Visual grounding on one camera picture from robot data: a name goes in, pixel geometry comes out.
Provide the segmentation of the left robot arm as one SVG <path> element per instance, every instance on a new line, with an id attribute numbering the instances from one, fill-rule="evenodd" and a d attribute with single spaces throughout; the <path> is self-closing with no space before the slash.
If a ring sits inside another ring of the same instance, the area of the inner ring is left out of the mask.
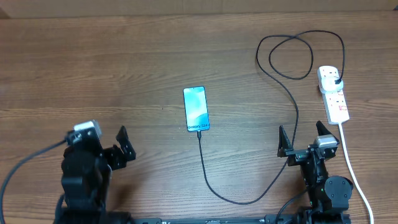
<path id="1" fill-rule="evenodd" d="M 108 212 L 106 200 L 114 170 L 136 159 L 127 130 L 121 126 L 119 145 L 104 149 L 94 127 L 69 131 L 63 154 L 61 184 L 64 194 L 58 200 L 55 223 L 133 223 L 129 212 Z"/>

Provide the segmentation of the Samsung Galaxy smartphone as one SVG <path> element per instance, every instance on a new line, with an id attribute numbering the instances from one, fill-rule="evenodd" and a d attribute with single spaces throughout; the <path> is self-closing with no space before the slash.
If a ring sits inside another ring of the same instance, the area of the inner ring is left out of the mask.
<path id="1" fill-rule="evenodd" d="M 185 117 L 188 132 L 207 131 L 210 129 L 210 119 L 204 86 L 194 86 L 183 89 Z"/>

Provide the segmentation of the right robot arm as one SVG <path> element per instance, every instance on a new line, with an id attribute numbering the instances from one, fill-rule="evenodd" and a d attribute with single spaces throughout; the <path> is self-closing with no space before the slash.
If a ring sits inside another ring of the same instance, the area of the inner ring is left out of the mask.
<path id="1" fill-rule="evenodd" d="M 340 141 L 323 125 L 316 123 L 318 136 L 313 144 L 306 149 L 296 150 L 285 133 L 284 127 L 279 127 L 279 147 L 277 155 L 287 159 L 288 166 L 300 166 L 305 190 L 289 200 L 281 209 L 294 200 L 307 194 L 309 207 L 301 207 L 298 211 L 282 218 L 281 213 L 275 217 L 276 223 L 350 223 L 349 215 L 344 211 L 349 209 L 349 199 L 352 196 L 353 183 L 346 177 L 327 172 L 325 162 L 336 156 Z"/>

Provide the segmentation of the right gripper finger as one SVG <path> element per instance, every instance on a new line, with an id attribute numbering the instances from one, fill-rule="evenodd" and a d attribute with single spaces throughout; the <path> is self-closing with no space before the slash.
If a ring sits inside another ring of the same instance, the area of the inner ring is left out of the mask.
<path id="1" fill-rule="evenodd" d="M 293 150 L 293 146 L 284 130 L 283 126 L 279 126 L 279 146 L 277 149 L 278 157 L 287 157 L 287 152 Z"/>
<path id="2" fill-rule="evenodd" d="M 326 135 L 332 135 L 337 143 L 339 143 L 339 139 L 335 137 L 321 121 L 316 122 L 316 127 L 318 131 L 319 136 L 326 136 Z"/>

